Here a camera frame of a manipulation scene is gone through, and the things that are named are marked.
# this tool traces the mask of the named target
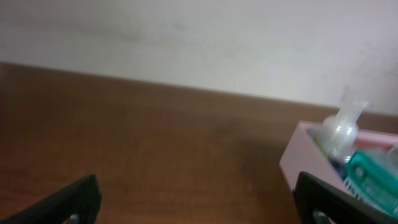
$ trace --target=pink box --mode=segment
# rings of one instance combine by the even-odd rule
[[[301,171],[309,172],[319,179],[328,182],[336,188],[349,193],[343,185],[343,180],[329,161],[319,151],[308,130],[319,124],[299,122],[279,165],[285,175],[290,189],[296,186],[297,177]],[[398,136],[394,134],[378,133],[360,130],[355,145],[358,149],[379,147],[390,149],[398,143]]]

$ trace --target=clear plastic bottle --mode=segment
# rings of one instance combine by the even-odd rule
[[[345,103],[336,116],[324,120],[315,140],[329,159],[344,163],[349,161],[358,135],[356,121],[367,105],[367,101]]]

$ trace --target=wooden desk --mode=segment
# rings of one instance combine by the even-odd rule
[[[298,223],[279,159],[334,109],[2,65],[0,217],[95,173],[97,223]],[[367,114],[362,128],[397,133]]]

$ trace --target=black object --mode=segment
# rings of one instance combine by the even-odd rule
[[[298,175],[293,190],[298,214],[304,224],[380,223],[398,220],[342,192],[307,172]]]
[[[98,181],[95,175],[88,175],[0,224],[62,224],[71,215],[71,223],[93,224],[100,205]]]

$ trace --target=wooden table surface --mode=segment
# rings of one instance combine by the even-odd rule
[[[298,223],[279,159],[336,110],[1,65],[0,218],[87,174],[97,223]],[[366,114],[362,128],[398,133]]]

